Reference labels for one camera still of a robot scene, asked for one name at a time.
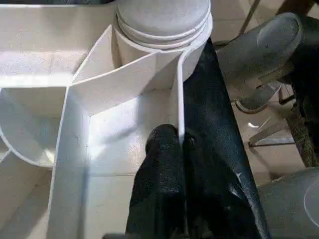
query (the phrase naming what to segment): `tiled floor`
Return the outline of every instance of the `tiled floor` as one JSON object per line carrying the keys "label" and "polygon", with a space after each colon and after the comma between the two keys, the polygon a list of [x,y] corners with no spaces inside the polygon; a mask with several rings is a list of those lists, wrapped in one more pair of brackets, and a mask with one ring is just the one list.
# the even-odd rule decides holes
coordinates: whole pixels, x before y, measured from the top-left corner
{"label": "tiled floor", "polygon": [[[213,41],[231,40],[236,37],[255,0],[211,0],[214,19]],[[247,29],[252,29],[273,17],[284,0],[261,0]],[[319,5],[308,14],[319,18]]]}

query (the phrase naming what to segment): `white plastic panel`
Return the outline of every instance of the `white plastic panel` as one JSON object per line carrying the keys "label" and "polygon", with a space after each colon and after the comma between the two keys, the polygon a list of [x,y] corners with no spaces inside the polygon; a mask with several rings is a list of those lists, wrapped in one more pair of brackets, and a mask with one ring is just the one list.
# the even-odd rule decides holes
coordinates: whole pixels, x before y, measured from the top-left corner
{"label": "white plastic panel", "polygon": [[48,239],[81,238],[89,117],[73,89],[67,93],[49,202]]}
{"label": "white plastic panel", "polygon": [[[16,225],[10,220],[16,213],[19,207],[22,207],[23,202],[27,199],[30,192],[35,188],[36,184],[47,172],[44,168],[31,166],[30,164],[19,159],[12,152],[8,152],[0,161],[0,238],[17,238],[12,234],[18,233],[22,228],[15,228],[14,232],[7,234],[7,230],[11,225]],[[40,207],[38,201],[33,202],[34,207]],[[32,230],[33,225],[30,222],[24,221],[24,227]]]}
{"label": "white plastic panel", "polygon": [[100,36],[74,76],[74,82],[112,71],[121,66],[116,38],[110,25]]}
{"label": "white plastic panel", "polygon": [[69,85],[115,6],[1,5],[0,87]]}
{"label": "white plastic panel", "polygon": [[50,182],[51,171],[47,171],[0,231],[0,238],[45,239]]}
{"label": "white plastic panel", "polygon": [[65,89],[1,89],[0,136],[26,162],[53,166]]}

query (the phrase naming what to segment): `cylindrical white container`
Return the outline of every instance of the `cylindrical white container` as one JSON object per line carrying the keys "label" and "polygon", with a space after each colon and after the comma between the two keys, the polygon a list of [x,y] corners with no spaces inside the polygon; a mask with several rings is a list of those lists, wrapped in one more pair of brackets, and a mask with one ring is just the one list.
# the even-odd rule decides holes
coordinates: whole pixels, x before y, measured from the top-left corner
{"label": "cylindrical white container", "polygon": [[122,31],[134,42],[155,49],[179,48],[204,31],[210,1],[120,0],[117,16]]}

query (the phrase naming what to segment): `white plastic divider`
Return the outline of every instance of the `white plastic divider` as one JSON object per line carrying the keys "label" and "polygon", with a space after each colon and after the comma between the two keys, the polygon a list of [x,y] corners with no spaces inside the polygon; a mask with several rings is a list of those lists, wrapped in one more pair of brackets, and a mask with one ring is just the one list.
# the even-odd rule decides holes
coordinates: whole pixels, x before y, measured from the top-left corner
{"label": "white plastic divider", "polygon": [[0,87],[69,85],[115,8],[1,5]]}
{"label": "white plastic divider", "polygon": [[52,167],[65,87],[0,89],[0,137],[22,160]]}
{"label": "white plastic divider", "polygon": [[0,160],[0,238],[45,238],[51,171],[11,151]]}
{"label": "white plastic divider", "polygon": [[75,73],[73,82],[108,73],[151,52],[138,49],[130,44],[134,43],[125,40],[123,35],[110,25],[82,62]]}

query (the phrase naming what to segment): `floor tile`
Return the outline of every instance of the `floor tile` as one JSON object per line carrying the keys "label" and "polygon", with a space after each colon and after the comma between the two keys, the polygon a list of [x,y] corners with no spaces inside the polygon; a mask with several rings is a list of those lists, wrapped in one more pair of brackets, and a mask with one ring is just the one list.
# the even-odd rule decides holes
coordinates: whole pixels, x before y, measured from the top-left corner
{"label": "floor tile", "polygon": [[293,144],[254,148],[245,144],[245,150],[257,186],[305,169]]}
{"label": "floor tile", "polygon": [[211,9],[214,20],[245,19],[247,15],[240,0],[212,0]]}
{"label": "floor tile", "polygon": [[[214,21],[211,39],[216,41],[229,41],[238,36],[239,31],[244,23],[243,20],[227,20],[227,21]],[[258,26],[256,22],[250,22],[247,30],[253,29]]]}
{"label": "floor tile", "polygon": [[[292,104],[281,106],[279,103],[270,102],[267,108],[257,114],[245,114],[233,105],[233,111],[243,141],[248,142],[249,138],[260,130],[265,129],[288,116],[291,111],[291,106]],[[288,126],[285,133],[290,134]]]}
{"label": "floor tile", "polygon": [[315,4],[313,8],[308,13],[308,16],[319,19],[319,5]]}
{"label": "floor tile", "polygon": [[[245,150],[257,185],[262,185],[285,174],[305,168],[294,144],[254,148],[248,146],[250,137],[286,117],[290,113],[291,106],[291,103],[281,106],[279,103],[271,102],[263,111],[248,115],[240,112],[233,105],[239,131],[244,141]],[[280,136],[291,136],[288,126],[273,135],[273,137]]]}
{"label": "floor tile", "polygon": [[284,0],[261,0],[256,11],[256,18],[270,19],[273,17],[277,10],[280,8]]}
{"label": "floor tile", "polygon": [[84,238],[124,233],[134,176],[91,177],[88,182]]}

